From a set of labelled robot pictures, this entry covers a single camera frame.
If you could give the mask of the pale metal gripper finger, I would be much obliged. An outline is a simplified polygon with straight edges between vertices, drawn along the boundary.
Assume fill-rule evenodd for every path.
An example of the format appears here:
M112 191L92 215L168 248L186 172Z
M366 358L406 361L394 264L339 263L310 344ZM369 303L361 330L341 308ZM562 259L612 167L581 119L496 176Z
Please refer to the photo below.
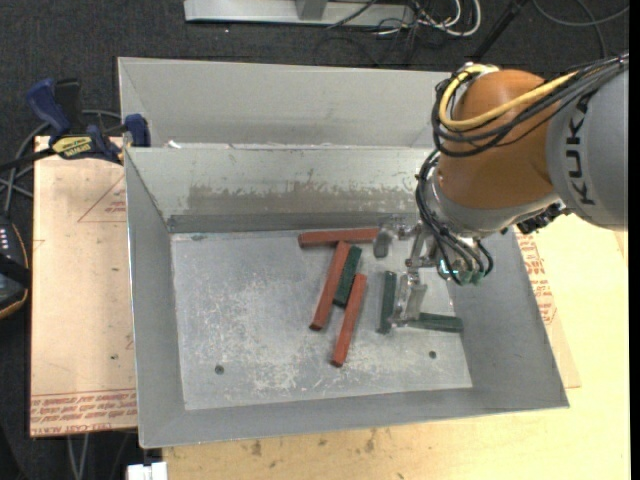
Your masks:
M392 327L405 325L409 321L408 302L410 288L409 275L406 273L400 274L396 280L393 308L388 319Z
M410 288L410 319L417 320L421 314L421 308L428 286L423 283L415 283Z

